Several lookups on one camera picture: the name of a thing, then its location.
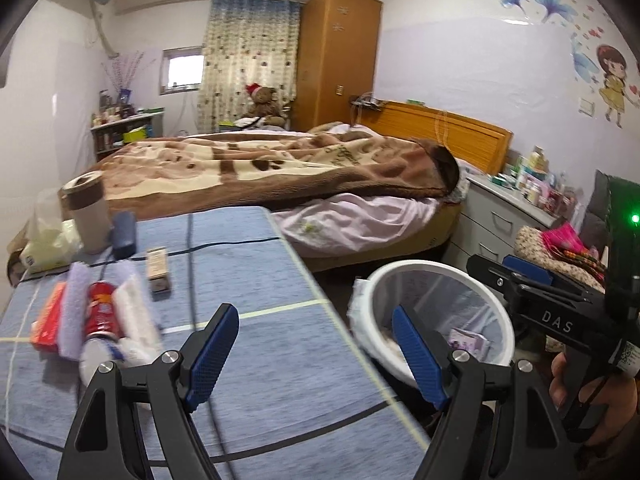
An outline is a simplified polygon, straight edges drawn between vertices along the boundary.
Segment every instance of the wooden wardrobe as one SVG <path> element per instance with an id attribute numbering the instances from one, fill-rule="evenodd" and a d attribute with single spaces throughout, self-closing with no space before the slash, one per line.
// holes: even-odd
<path id="1" fill-rule="evenodd" d="M 293 130 L 351 123 L 350 98 L 373 90 L 381 11 L 378 0 L 310 0 L 303 6 Z"/>

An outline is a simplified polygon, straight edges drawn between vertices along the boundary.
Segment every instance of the screw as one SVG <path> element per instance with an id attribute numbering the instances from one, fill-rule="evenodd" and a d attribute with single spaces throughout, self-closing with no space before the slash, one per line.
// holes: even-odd
<path id="1" fill-rule="evenodd" d="M 178 354 L 178 352 L 176 352 L 175 350 L 169 350 L 168 352 L 162 354 L 162 362 L 167 364 L 175 363 L 179 357 L 180 354 Z"/>
<path id="2" fill-rule="evenodd" d="M 98 365 L 98 371 L 101 374 L 108 374 L 111 370 L 113 370 L 113 361 L 105 361 Z"/>
<path id="3" fill-rule="evenodd" d="M 469 361 L 469 354 L 464 350 L 454 350 L 453 359 L 459 363 L 466 363 Z"/>
<path id="4" fill-rule="evenodd" d="M 529 361 L 523 359 L 522 361 L 518 361 L 518 370 L 528 374 L 533 371 L 533 365 Z"/>

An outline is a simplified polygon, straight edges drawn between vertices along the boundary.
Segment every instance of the curtain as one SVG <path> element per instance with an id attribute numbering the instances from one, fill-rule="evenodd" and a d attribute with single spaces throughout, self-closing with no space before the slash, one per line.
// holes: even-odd
<path id="1" fill-rule="evenodd" d="M 198 96 L 198 129 L 214 132 L 250 104 L 245 86 L 278 90 L 281 103 L 296 96 L 300 6 L 286 0 L 212 0 Z"/>

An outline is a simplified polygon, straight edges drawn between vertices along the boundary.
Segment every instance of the hand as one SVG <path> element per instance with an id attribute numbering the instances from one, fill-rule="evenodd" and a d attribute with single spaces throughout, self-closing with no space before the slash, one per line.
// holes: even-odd
<path id="1" fill-rule="evenodd" d="M 549 387 L 549 395 L 556 408 L 560 408 L 567 396 L 567 390 L 562 382 L 562 375 L 566 368 L 566 357 L 564 353 L 558 354 L 551 363 L 551 373 L 554 380 Z M 602 378 L 585 384 L 578 393 L 580 402 L 586 402 Z M 596 446 L 602 444 L 610 438 L 615 437 L 631 421 L 638 408 L 638 389 L 636 382 L 626 375 L 612 375 L 600 393 L 593 399 L 592 404 L 608 404 L 604 417 L 600 424 L 585 443 L 585 446 Z"/>

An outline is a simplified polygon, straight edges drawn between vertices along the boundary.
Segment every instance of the teddy bear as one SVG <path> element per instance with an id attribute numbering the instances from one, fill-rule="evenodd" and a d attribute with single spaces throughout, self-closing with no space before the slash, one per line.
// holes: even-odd
<path id="1" fill-rule="evenodd" d="M 253 83 L 252 85 L 247 85 L 246 92 L 253 103 L 243 117 L 264 117 L 265 125 L 284 127 L 286 121 L 282 116 L 280 104 L 274 99 L 277 92 L 275 88 Z"/>

